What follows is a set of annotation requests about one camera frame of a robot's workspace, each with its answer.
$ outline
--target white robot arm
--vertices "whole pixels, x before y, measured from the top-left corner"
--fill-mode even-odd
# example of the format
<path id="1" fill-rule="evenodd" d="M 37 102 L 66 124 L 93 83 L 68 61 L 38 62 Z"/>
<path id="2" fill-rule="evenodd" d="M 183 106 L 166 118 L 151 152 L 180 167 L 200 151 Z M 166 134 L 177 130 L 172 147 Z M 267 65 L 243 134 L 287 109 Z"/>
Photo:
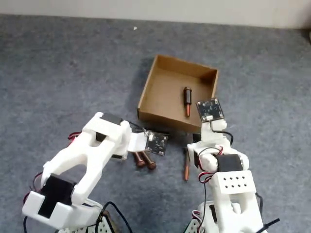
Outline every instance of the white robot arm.
<path id="1" fill-rule="evenodd" d="M 144 150 L 146 142 L 147 134 L 132 133 L 129 122 L 96 113 L 80 135 L 43 166 L 41 192 L 29 193 L 23 214 L 57 229 L 95 224 L 102 206 L 88 196 L 104 166 L 111 157 L 125 160 L 128 151 Z M 79 164 L 86 166 L 86 173 L 78 183 L 62 177 Z"/>
<path id="2" fill-rule="evenodd" d="M 209 183 L 214 200 L 199 205 L 185 232 L 197 228 L 198 233 L 267 233 L 248 158 L 219 133 L 225 128 L 224 119 L 205 122 L 201 141 L 187 146 L 190 161 L 202 172 L 199 177 L 208 175 L 201 182 Z"/>

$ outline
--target white wall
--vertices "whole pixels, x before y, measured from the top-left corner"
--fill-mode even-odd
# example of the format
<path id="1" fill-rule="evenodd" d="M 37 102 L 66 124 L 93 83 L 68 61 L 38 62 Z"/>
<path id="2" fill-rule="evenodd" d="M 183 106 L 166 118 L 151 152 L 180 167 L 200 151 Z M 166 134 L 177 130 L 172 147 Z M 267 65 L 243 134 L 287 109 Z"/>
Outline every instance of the white wall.
<path id="1" fill-rule="evenodd" d="M 0 13 L 311 28 L 311 0 L 0 0 Z"/>

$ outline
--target circuit board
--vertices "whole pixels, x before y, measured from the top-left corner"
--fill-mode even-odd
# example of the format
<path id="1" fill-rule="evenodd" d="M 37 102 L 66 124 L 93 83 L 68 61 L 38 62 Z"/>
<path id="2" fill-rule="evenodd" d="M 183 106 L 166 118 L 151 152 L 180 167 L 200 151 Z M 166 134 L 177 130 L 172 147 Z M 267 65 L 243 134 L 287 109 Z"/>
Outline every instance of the circuit board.
<path id="1" fill-rule="evenodd" d="M 168 136 L 166 134 L 148 131 L 146 151 L 164 156 L 167 141 Z"/>
<path id="2" fill-rule="evenodd" d="M 198 108 L 202 123 L 224 118 L 224 113 L 217 98 L 199 101 L 196 103 L 196 106 Z"/>

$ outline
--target open cardboard box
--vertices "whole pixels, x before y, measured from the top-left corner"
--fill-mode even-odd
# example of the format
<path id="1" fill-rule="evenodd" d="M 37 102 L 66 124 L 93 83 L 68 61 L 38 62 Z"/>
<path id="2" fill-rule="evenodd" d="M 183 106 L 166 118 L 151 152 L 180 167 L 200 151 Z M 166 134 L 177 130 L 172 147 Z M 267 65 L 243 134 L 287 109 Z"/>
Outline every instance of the open cardboard box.
<path id="1" fill-rule="evenodd" d="M 196 103 L 214 97 L 217 77 L 216 69 L 157 55 L 138 104 L 138 118 L 186 132 L 200 132 Z M 186 117 L 183 102 L 186 86 L 192 89 L 190 117 Z"/>

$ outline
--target screw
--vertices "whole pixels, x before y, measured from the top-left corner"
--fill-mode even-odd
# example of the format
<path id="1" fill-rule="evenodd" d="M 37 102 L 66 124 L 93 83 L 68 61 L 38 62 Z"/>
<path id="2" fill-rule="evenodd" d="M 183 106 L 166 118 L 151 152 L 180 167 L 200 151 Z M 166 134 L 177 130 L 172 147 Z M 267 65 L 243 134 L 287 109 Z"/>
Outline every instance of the screw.
<path id="1" fill-rule="evenodd" d="M 152 161 L 150 159 L 150 157 L 144 151 L 142 151 L 140 154 L 141 154 L 142 158 L 145 160 L 145 162 L 147 163 L 148 169 L 153 170 L 156 168 L 155 161 Z"/>
<path id="2" fill-rule="evenodd" d="M 133 156 L 135 158 L 137 167 L 143 167 L 146 165 L 146 162 L 140 157 L 140 155 L 137 152 L 133 152 Z"/>

